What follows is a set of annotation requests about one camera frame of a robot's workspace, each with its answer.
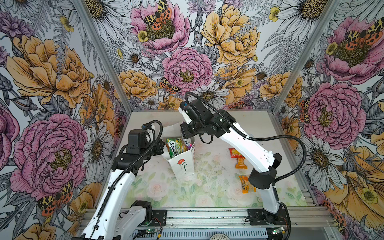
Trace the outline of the pink Fox's candy bag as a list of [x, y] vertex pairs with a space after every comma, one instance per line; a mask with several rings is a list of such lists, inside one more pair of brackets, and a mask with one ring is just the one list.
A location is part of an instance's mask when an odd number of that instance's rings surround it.
[[188, 140], [184, 140], [184, 144], [185, 144], [187, 150], [190, 150], [192, 147], [194, 147], [194, 145], [192, 143], [190, 143]]

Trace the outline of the green yellow snack packet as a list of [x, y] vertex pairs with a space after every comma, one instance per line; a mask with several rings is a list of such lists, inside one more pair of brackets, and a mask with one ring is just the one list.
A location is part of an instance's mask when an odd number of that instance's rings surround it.
[[188, 149], [181, 138], [168, 138], [166, 139], [166, 146], [171, 158], [186, 152]]

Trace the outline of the white paper bag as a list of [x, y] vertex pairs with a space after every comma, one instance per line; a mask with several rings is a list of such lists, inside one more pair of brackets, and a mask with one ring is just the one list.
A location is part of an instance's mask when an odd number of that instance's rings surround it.
[[[188, 140], [194, 145], [190, 150], [171, 158], [166, 146], [166, 139], [181, 138], [183, 141]], [[181, 131], [181, 123], [164, 127], [162, 133], [162, 141], [165, 143], [163, 158], [169, 163], [177, 180], [182, 180], [195, 173], [194, 155], [195, 155], [195, 138], [184, 138]]]

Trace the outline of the small orange snack packet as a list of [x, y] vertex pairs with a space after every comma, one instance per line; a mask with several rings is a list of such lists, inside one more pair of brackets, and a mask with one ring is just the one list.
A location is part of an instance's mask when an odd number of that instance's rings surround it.
[[243, 194], [255, 193], [257, 191], [257, 189], [249, 182], [249, 175], [239, 176], [239, 179], [241, 182]]

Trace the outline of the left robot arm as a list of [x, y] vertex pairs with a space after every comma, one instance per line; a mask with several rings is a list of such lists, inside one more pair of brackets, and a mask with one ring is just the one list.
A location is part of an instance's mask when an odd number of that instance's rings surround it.
[[152, 206], [146, 201], [136, 202], [121, 220], [118, 216], [139, 170], [151, 157], [163, 154], [162, 133], [158, 120], [129, 132], [128, 143], [113, 161], [107, 189], [79, 240], [127, 240], [139, 225], [151, 220]]

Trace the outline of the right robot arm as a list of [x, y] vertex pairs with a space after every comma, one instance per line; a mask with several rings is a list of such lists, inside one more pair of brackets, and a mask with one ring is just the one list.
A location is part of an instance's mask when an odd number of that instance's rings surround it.
[[195, 99], [183, 102], [179, 107], [184, 122], [181, 132], [184, 138], [207, 134], [216, 137], [237, 150], [253, 166], [249, 183], [254, 186], [262, 198], [263, 210], [256, 216], [267, 225], [276, 225], [282, 210], [275, 188], [276, 168], [282, 161], [280, 154], [267, 151], [256, 141], [252, 141], [237, 123], [236, 119], [225, 110], [210, 109], [202, 101]]

